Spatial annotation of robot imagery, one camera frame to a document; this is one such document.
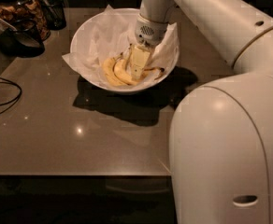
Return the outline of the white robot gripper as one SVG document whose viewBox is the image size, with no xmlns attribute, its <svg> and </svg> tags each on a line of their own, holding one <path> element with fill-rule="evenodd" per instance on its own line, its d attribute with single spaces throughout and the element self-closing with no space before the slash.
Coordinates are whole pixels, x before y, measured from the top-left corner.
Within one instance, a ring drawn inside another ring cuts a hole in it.
<svg viewBox="0 0 273 224">
<path fill-rule="evenodd" d="M 139 44 L 156 47 L 164 39 L 167 30 L 166 23 L 154 22 L 137 15 L 135 37 Z M 145 66 L 147 65 L 151 51 L 149 48 L 141 45 L 131 47 L 131 76 L 134 80 L 139 80 Z"/>
</svg>

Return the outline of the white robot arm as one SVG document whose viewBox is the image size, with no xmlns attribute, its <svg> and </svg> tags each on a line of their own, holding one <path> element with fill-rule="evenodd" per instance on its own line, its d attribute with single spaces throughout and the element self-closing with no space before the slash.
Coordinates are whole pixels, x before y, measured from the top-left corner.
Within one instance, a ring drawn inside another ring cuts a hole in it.
<svg viewBox="0 0 273 224">
<path fill-rule="evenodd" d="M 234 71 L 190 92 L 170 127 L 178 224 L 273 224 L 273 18 L 242 0 L 142 0 L 140 43 L 178 6 Z"/>
</svg>

